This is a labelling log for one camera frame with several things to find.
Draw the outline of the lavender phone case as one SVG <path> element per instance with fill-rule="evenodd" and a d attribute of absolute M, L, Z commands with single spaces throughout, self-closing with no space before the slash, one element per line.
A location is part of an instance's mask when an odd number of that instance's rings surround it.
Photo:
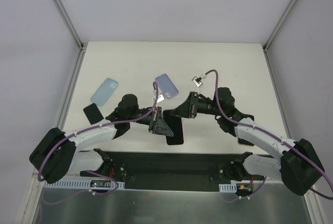
<path fill-rule="evenodd" d="M 166 73 L 157 76 L 155 81 L 166 99 L 171 99 L 179 94 L 178 89 Z"/>

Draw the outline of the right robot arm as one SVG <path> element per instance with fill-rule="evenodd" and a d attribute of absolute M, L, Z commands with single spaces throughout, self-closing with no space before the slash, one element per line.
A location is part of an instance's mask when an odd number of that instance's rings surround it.
<path fill-rule="evenodd" d="M 236 137 L 242 145 L 257 146 L 268 153 L 260 156 L 245 152 L 223 168 L 223 175 L 241 181 L 251 175 L 260 175 L 281 181 L 292 193 L 303 196 L 324 176 L 324 167 L 313 145 L 301 139 L 284 139 L 257 126 L 253 115 L 240 112 L 229 88 L 217 88 L 210 99 L 197 92 L 175 109 L 172 116 L 194 119 L 197 114 L 213 115 L 219 127 Z"/>

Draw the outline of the black phone pink edge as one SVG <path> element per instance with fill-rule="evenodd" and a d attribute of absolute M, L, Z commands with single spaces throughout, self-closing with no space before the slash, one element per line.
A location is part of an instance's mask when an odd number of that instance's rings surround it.
<path fill-rule="evenodd" d="M 170 110 L 163 111 L 163 119 L 173 132 L 173 136 L 166 136 L 167 145 L 182 145 L 184 144 L 184 134 L 182 119 L 178 116 L 173 116 Z"/>

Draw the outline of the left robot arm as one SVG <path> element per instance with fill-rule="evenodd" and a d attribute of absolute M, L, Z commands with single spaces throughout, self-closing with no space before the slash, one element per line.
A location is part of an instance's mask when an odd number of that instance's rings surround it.
<path fill-rule="evenodd" d="M 59 181 L 70 170 L 77 153 L 100 142 L 123 136 L 129 131 L 131 122 L 147 125 L 152 134 L 174 136 L 163 119 L 161 107 L 153 104 L 140 109 L 137 97 L 126 94 L 105 120 L 90 127 L 71 133 L 57 127 L 50 129 L 29 157 L 30 163 L 38 171 L 38 181 L 50 184 Z"/>

